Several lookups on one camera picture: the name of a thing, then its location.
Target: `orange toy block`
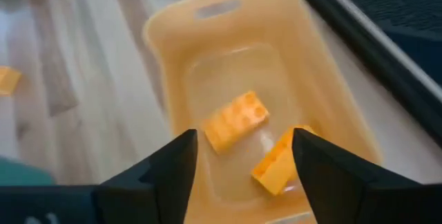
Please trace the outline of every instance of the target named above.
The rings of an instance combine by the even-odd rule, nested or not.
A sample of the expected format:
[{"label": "orange toy block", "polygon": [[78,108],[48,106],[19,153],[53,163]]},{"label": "orange toy block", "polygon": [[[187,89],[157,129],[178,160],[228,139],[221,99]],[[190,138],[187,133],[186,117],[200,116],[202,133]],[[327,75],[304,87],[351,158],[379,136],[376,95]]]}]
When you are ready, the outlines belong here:
[{"label": "orange toy block", "polygon": [[274,196],[282,192],[287,182],[298,177],[295,160],[291,152],[291,142],[295,128],[302,128],[314,133],[307,125],[291,127],[284,132],[272,150],[251,172],[251,175]]},{"label": "orange toy block", "polygon": [[253,131],[268,117],[269,112],[256,97],[256,93],[249,91],[216,111],[203,123],[202,130],[213,149],[220,153]]},{"label": "orange toy block", "polygon": [[7,66],[0,66],[0,95],[12,95],[21,73]]}]

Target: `orange lego brick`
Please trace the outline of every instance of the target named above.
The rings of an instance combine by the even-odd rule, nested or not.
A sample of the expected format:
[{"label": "orange lego brick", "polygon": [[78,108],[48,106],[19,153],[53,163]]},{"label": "orange lego brick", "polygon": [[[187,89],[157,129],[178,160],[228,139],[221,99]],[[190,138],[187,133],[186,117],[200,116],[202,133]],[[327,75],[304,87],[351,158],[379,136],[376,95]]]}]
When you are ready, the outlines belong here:
[{"label": "orange lego brick", "polygon": [[314,133],[307,125],[291,127],[284,132],[272,150],[251,172],[251,175],[273,195],[280,194],[287,182],[298,177],[295,160],[291,152],[291,142],[295,128],[303,128]]},{"label": "orange lego brick", "polygon": [[256,93],[249,91],[216,111],[204,121],[202,130],[213,149],[220,153],[253,131],[268,117],[269,112],[257,98]]},{"label": "orange lego brick", "polygon": [[7,66],[0,66],[0,95],[12,95],[21,73]]}]

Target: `teal object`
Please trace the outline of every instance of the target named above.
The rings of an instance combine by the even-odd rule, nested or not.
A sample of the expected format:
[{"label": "teal object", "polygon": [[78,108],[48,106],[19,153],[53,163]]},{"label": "teal object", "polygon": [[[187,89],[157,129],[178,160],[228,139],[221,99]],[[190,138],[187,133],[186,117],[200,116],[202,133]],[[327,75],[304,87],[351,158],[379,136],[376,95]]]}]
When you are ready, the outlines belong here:
[{"label": "teal object", "polygon": [[54,185],[49,173],[41,169],[0,158],[0,186]]}]

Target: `wooden floor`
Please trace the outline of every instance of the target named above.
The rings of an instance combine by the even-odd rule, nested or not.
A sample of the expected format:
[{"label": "wooden floor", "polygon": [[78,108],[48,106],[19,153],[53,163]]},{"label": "wooden floor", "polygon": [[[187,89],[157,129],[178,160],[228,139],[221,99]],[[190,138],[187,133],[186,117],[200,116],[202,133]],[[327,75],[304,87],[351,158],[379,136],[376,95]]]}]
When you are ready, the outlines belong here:
[{"label": "wooden floor", "polygon": [[[58,183],[99,183],[170,141],[141,29],[176,1],[0,0],[0,66],[24,74],[14,97],[0,97],[0,156],[46,169]],[[318,23],[385,166],[442,180],[442,152]]]}]

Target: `basket handle hole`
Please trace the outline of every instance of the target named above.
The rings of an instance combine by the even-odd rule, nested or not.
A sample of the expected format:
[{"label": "basket handle hole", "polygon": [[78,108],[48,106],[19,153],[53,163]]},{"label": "basket handle hole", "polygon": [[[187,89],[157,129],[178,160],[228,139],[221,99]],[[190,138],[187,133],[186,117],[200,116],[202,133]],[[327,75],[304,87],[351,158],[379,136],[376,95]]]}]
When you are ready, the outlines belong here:
[{"label": "basket handle hole", "polygon": [[232,12],[241,6],[239,0],[227,0],[220,3],[213,3],[209,6],[199,8],[195,13],[196,19],[206,19],[209,17],[216,17],[228,12]]}]

